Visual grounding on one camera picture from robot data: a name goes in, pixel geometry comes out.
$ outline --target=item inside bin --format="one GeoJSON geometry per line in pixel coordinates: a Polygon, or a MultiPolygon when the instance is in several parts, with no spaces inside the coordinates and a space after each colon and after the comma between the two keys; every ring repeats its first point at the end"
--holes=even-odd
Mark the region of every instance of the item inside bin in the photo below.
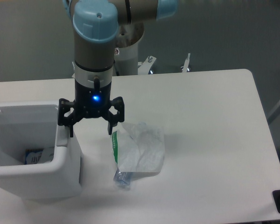
{"type": "Polygon", "coordinates": [[[54,158],[54,147],[44,149],[27,149],[25,165],[51,162],[54,158]]]}

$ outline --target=metal stand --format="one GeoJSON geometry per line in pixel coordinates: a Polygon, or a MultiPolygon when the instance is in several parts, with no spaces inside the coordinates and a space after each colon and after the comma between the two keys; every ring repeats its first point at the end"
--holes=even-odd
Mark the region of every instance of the metal stand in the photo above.
{"type": "Polygon", "coordinates": [[[267,117],[268,124],[270,125],[279,115],[280,115],[280,100],[269,112],[267,117]]]}

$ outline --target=green label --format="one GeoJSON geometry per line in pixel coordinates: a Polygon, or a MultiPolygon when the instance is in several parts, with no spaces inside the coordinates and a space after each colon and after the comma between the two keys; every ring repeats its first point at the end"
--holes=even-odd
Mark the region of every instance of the green label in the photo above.
{"type": "Polygon", "coordinates": [[[117,163],[117,155],[118,155],[118,143],[117,143],[117,132],[112,134],[112,144],[113,144],[113,151],[114,151],[114,158],[115,162],[117,163]]]}

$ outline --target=blue led light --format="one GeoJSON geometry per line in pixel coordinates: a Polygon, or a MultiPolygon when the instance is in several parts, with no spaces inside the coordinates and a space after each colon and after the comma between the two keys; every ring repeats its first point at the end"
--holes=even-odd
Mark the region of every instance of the blue led light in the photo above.
{"type": "Polygon", "coordinates": [[[96,102],[99,102],[101,100],[99,96],[93,96],[92,99],[96,102]]]}

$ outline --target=white plastic container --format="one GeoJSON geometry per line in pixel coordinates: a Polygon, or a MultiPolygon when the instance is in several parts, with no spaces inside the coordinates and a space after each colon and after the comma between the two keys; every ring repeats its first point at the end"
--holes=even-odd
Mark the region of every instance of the white plastic container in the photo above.
{"type": "Polygon", "coordinates": [[[0,188],[26,199],[80,194],[82,152],[57,125],[57,102],[0,104],[0,188]],[[54,158],[24,165],[27,149],[54,147],[54,158]]]}

